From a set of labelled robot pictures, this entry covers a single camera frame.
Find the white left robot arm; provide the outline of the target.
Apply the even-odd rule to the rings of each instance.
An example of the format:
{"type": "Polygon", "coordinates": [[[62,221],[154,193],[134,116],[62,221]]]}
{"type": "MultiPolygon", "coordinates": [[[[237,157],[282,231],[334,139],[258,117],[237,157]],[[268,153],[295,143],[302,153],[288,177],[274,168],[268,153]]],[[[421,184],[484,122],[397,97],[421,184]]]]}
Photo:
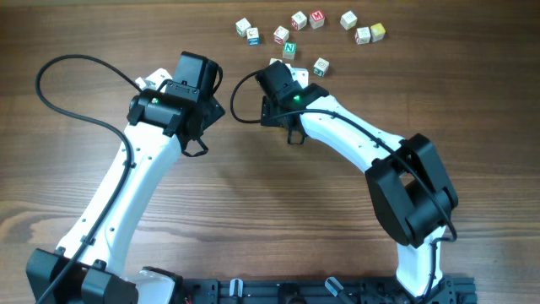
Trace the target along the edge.
{"type": "Polygon", "coordinates": [[[132,81],[125,130],[41,101],[60,114],[112,131],[120,148],[88,207],[54,252],[35,250],[26,266],[39,303],[188,303],[183,278],[145,267],[125,276],[127,250],[163,175],[224,115],[214,97],[223,69],[214,61],[183,52],[174,75],[164,70],[132,81]]]}

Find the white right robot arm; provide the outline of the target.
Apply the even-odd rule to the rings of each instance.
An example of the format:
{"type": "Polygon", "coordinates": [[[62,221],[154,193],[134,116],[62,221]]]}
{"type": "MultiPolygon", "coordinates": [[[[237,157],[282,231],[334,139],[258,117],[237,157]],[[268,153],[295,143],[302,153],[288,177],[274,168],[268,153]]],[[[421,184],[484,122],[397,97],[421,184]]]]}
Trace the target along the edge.
{"type": "Polygon", "coordinates": [[[433,143],[370,125],[280,61],[255,79],[264,92],[261,125],[321,141],[364,173],[375,217],[397,243],[397,281],[428,302],[442,280],[439,245],[457,239],[451,212],[458,197],[433,143]]]}

